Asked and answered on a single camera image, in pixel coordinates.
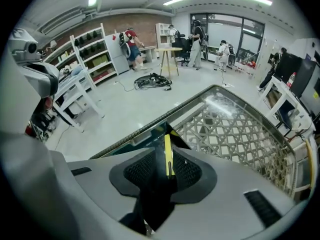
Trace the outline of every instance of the ceiling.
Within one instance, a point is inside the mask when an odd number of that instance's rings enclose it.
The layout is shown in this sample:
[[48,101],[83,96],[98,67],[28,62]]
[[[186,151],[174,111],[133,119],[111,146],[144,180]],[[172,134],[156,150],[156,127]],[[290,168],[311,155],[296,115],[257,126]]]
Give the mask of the ceiling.
[[224,12],[249,16],[264,23],[270,21],[291,34],[305,27],[303,16],[291,0],[271,0],[271,6],[250,0],[185,0],[164,6],[163,3],[168,1],[170,0],[97,0],[95,6],[88,8],[88,0],[34,0],[21,22],[29,28],[39,30],[41,26],[72,8],[80,8],[81,13],[86,15],[90,12],[101,14],[116,9],[141,8],[170,13]]

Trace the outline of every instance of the air vent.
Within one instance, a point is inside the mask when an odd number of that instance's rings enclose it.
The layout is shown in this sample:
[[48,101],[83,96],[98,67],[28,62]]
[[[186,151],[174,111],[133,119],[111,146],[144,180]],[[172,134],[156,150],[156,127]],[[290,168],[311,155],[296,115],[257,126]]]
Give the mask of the air vent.
[[49,32],[53,31],[58,26],[79,17],[82,15],[82,8],[81,7],[74,7],[70,10],[65,11],[64,13],[59,14],[58,16],[52,18],[51,20],[47,21],[44,25],[42,25],[39,31],[43,34],[48,34]]
[[244,193],[245,198],[259,217],[266,228],[270,227],[281,219],[279,212],[271,203],[261,194],[260,191],[254,190]]

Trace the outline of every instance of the black helmet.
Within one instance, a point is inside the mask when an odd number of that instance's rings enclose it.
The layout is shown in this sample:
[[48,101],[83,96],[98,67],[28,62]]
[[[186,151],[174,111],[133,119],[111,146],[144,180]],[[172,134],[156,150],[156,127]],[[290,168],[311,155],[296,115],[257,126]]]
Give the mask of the black helmet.
[[195,26],[200,26],[200,23],[201,23],[201,21],[198,20],[198,19],[195,19],[195,20],[193,21],[193,25],[195,25]]

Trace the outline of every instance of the floor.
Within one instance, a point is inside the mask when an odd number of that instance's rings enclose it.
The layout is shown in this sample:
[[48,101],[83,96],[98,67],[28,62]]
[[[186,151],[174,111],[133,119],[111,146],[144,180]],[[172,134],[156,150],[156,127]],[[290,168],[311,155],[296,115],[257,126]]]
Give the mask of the floor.
[[[245,74],[227,69],[222,78],[222,72],[213,70],[213,63],[207,61],[201,62],[198,71],[181,67],[179,76],[173,71],[170,91],[164,91],[163,87],[125,91],[121,84],[130,90],[137,78],[150,72],[160,73],[158,61],[145,65],[151,68],[147,72],[131,70],[99,84],[97,88],[102,100],[98,106],[105,112],[105,117],[100,118],[90,107],[86,109],[76,119],[84,128],[83,133],[59,120],[46,142],[48,149],[61,152],[67,162],[87,160],[210,85],[221,85],[223,79],[224,83],[230,84],[230,91],[248,103],[254,104],[259,98],[254,82]],[[263,103],[257,109],[265,112],[269,108]]]

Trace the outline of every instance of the denim shorts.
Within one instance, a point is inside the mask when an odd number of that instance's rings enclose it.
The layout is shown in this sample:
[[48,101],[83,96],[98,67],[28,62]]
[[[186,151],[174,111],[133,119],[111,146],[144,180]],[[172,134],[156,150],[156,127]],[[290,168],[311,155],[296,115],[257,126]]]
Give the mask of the denim shorts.
[[128,58],[129,61],[134,62],[136,60],[136,57],[141,55],[141,52],[139,51],[138,47],[136,45],[130,46],[130,57]]

